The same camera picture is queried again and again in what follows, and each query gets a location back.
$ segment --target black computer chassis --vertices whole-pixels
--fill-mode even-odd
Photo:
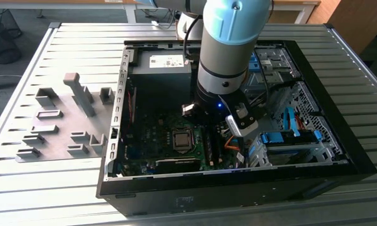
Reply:
[[[169,48],[173,46],[173,49],[176,46],[182,46],[182,42],[177,40],[125,42],[125,46],[132,48],[153,48],[160,44]],[[281,44],[286,48],[318,104],[321,115],[346,153],[345,158],[349,164],[104,181],[104,154],[97,197],[104,198],[125,216],[248,207],[310,199],[338,185],[362,180],[377,173],[296,41],[257,41],[260,46],[269,44]]]

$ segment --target slotted metal tabletop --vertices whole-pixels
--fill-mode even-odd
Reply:
[[[377,174],[308,201],[126,219],[94,197],[100,158],[16,162],[17,144],[2,143],[28,133],[38,87],[60,86],[64,72],[78,72],[89,90],[116,87],[122,42],[174,38],[174,27],[158,30],[149,24],[49,28],[0,117],[0,225],[377,226]],[[265,26],[260,38],[297,41],[377,167],[377,79],[336,31],[277,24]]]

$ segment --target chair leg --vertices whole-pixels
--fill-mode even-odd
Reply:
[[[38,9],[36,18],[44,18],[44,10]]]

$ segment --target wire mesh trash bin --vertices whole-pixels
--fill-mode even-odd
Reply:
[[[0,23],[0,64],[10,64],[21,58],[21,51],[13,42],[5,26]]]
[[[14,21],[12,13],[8,9],[0,8],[0,23],[4,25],[4,27],[8,31],[8,34],[13,38],[18,38],[22,35],[18,24]]]

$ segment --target open computer tower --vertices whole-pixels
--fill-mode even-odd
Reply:
[[[296,42],[260,40],[254,54],[241,90],[265,112],[241,139],[184,118],[198,61],[182,42],[125,42],[97,189],[124,215],[309,199],[377,172]]]

